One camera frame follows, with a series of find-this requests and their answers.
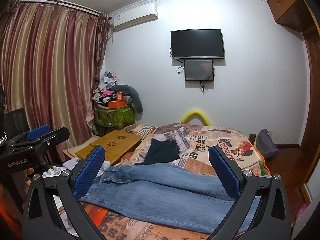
baseboard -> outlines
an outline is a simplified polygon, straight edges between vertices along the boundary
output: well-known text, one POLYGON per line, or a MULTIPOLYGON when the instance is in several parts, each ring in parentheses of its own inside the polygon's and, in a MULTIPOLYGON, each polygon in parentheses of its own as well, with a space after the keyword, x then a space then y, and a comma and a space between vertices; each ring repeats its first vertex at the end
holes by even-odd
POLYGON ((283 148, 297 148, 300 149, 300 144, 298 143, 293 143, 293 144, 276 144, 276 147, 278 149, 283 149, 283 148))

wooden floor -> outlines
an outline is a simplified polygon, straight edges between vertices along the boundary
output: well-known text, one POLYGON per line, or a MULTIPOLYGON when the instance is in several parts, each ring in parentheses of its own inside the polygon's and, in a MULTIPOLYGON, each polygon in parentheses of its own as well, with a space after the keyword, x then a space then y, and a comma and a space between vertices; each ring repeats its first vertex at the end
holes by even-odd
POLYGON ((272 160, 266 161, 271 174, 279 174, 289 199, 291 222, 303 205, 302 197, 298 191, 312 160, 306 158, 297 148, 279 149, 279 153, 272 160))

pink curtain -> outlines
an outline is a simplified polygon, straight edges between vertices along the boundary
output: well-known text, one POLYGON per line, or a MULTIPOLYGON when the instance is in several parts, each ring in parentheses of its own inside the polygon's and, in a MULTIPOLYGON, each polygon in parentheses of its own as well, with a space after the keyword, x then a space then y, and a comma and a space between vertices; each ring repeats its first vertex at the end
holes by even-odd
POLYGON ((63 149, 92 136, 98 20, 65 7, 20 3, 0 44, 7 110, 25 108, 30 128, 48 124, 70 131, 52 152, 58 162, 65 161, 63 149))
POLYGON ((11 17, 17 10, 17 5, 21 0, 10 0, 7 7, 0 13, 0 44, 2 44, 3 36, 11 20, 11 17))
POLYGON ((94 88, 97 88, 100 81, 100 71, 103 64, 104 55, 106 52, 108 33, 110 30, 110 18, 106 13, 101 13, 98 19, 97 34, 96 34, 96 54, 94 68, 94 88))

gray bag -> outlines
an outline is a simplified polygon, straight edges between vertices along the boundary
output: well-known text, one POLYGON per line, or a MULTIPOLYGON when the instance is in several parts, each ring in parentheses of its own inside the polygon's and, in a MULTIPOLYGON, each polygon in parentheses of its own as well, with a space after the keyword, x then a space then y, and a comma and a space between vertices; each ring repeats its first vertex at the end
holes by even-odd
POLYGON ((259 132, 256 139, 256 147, 258 151, 261 152, 265 160, 270 159, 272 156, 279 152, 279 149, 272 142, 267 129, 263 129, 259 132))

wall-mounted tv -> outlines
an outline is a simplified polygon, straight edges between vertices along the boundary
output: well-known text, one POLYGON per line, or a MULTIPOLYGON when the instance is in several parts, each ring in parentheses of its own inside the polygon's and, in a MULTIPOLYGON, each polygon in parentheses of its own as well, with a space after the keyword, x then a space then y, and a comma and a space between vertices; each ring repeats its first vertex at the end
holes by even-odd
POLYGON ((171 32, 172 58, 224 58, 221 29, 171 32))

